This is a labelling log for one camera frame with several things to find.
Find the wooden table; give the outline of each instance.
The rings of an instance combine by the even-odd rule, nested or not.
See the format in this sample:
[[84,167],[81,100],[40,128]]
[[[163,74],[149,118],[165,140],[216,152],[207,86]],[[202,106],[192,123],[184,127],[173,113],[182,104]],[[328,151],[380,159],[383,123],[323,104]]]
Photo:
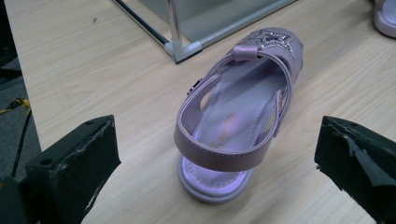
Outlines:
[[[175,65],[110,0],[6,0],[42,148],[113,114],[122,165],[83,223],[375,223],[314,152],[323,116],[396,140],[396,41],[370,0],[301,0]],[[208,205],[177,179],[173,131],[186,91],[237,41],[278,26],[304,43],[290,111],[234,201]]]

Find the lavender sandal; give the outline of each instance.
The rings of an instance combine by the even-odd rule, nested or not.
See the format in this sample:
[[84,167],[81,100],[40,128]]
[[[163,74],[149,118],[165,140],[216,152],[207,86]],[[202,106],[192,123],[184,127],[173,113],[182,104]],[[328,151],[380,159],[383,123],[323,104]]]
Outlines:
[[375,26],[382,34],[396,38],[396,0],[375,0]]
[[225,203],[244,190],[285,117],[302,67],[301,41],[266,28],[240,41],[190,90],[175,130],[178,176],[189,193]]

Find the metal frame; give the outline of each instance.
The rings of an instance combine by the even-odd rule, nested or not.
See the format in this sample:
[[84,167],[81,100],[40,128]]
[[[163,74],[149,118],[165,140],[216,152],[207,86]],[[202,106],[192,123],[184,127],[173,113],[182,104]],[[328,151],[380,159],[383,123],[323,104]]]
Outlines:
[[187,46],[183,46],[183,41],[181,39],[180,24],[178,19],[178,8],[177,0],[168,0],[169,7],[169,25],[171,29],[172,39],[167,40],[163,35],[160,34],[155,28],[150,26],[141,16],[134,12],[123,0],[113,0],[122,10],[124,10],[134,21],[136,21],[146,32],[148,32],[160,45],[164,47],[166,52],[168,52],[175,63],[181,63],[195,54],[202,51],[202,49],[216,43],[222,38],[231,35],[232,33],[250,25],[254,21],[280,10],[297,0],[279,0],[271,6],[262,8],[245,17],[244,19],[235,22],[224,29],[221,29],[214,34],[207,36],[201,40],[190,43]]

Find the sandal insole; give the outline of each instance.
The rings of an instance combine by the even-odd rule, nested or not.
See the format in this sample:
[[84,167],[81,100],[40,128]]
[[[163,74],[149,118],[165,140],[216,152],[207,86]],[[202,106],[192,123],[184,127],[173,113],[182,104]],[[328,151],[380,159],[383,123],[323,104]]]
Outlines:
[[[254,147],[274,114],[276,91],[285,86],[285,76],[272,60],[229,63],[192,136],[220,151]],[[247,174],[217,172],[187,163],[184,173],[189,185],[214,197],[235,191]]]

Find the rhinestone star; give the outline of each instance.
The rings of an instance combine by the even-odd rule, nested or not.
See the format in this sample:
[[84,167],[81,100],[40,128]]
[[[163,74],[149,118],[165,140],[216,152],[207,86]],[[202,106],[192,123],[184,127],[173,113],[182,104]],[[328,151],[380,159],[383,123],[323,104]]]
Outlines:
[[292,58],[294,58],[294,53],[290,46],[291,37],[288,34],[270,30],[260,30],[255,34],[243,39],[240,44],[252,41],[256,42],[260,46],[260,49],[267,49],[272,46],[280,46],[281,48],[285,49]]

